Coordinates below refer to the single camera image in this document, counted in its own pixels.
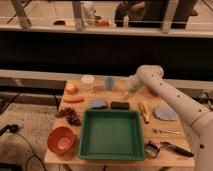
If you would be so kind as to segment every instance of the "knife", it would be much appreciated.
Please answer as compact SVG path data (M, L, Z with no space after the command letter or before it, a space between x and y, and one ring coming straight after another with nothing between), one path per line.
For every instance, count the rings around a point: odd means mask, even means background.
M181 147L178 147L178 146L176 146L174 144L171 144L171 143L169 143L167 141L160 142L160 143L164 147L166 147L167 149L172 150L172 151L174 151L177 154L180 154L180 155L183 155L183 156L186 156L186 157L193 157L194 156L194 154L191 153L190 151L187 151L187 150L185 150L185 149L183 149Z

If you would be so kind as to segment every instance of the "orange bowl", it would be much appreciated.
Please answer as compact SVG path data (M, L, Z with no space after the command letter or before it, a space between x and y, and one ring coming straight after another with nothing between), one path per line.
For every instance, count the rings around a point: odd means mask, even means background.
M73 131L67 127L54 129L47 138L47 147L56 154L63 154L69 151L75 143Z

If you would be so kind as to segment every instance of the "black eraser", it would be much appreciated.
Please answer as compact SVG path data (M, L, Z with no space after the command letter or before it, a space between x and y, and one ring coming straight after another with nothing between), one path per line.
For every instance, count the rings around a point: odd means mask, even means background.
M129 102L111 102L111 109L129 109Z

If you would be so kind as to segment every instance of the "wooden table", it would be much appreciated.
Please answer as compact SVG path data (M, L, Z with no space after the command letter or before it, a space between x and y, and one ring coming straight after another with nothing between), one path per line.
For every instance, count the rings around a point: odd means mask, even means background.
M73 83L78 87L78 92L75 95L69 95L66 90L62 97L60 104L60 109L64 107L72 107L77 111L79 118L82 118L83 112L88 109L89 101L97 98L105 98L108 106L111 101L120 101L124 95L124 79L116 81L116 84L112 91L107 91L104 88L104 80L96 80L94 89L92 91L87 91L84 89L82 83L79 80L72 80ZM84 96L85 101L81 103L65 103L63 98L74 97L74 96ZM147 142L152 140L155 143L160 143L160 141L168 141L184 149L190 151L187 139L185 137L180 120L178 121L161 121L153 116L153 109L165 103L161 97L152 95L149 93L146 87L142 87L137 93L133 94L132 97L128 99L130 103L130 109L138 110L138 102L140 100L145 100L148 103L148 108L150 110L150 123L145 124L143 118L141 118L141 124L144 134L144 139ZM59 126L70 127L77 139L79 140L81 127L70 126L65 118L56 118L54 122L54 128ZM175 130L180 131L180 134L155 134L153 132L154 128L160 128L163 130ZM82 160L77 156L77 152L74 155L64 154L63 156L58 156L47 149L45 155L46 163L60 163L60 164L80 164L80 165L122 165L122 166L158 166L158 167L194 167L194 159L184 157L175 153L172 153L166 149L161 149L158 157L156 159L146 158L144 161L96 161L96 160Z

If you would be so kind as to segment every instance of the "brown object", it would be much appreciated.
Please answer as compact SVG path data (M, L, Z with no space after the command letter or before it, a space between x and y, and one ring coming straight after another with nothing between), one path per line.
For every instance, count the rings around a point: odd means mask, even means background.
M84 101L84 97L79 96L79 97L66 97L63 99L64 102L66 103L79 103Z
M64 109L61 109L59 111L59 113L56 115L56 117L58 117L58 118L64 117L64 116L66 116L67 122L70 125L75 125L75 126L81 125L81 121L78 118L75 109L70 108L70 107L66 107Z
M56 154L64 154L69 151L75 143L73 131L67 127L54 129L47 138L47 147Z
M77 87L75 86L74 83L69 82L69 83L66 85L66 91L67 91L67 93L69 93L69 94L75 94L75 93L77 92Z
M147 103L145 101L141 101L140 103L138 103L138 105L139 105L141 116L144 118L145 123L148 124L149 118L150 118L150 112L149 112Z
M64 20L57 20L53 24L58 26L65 26L66 22Z

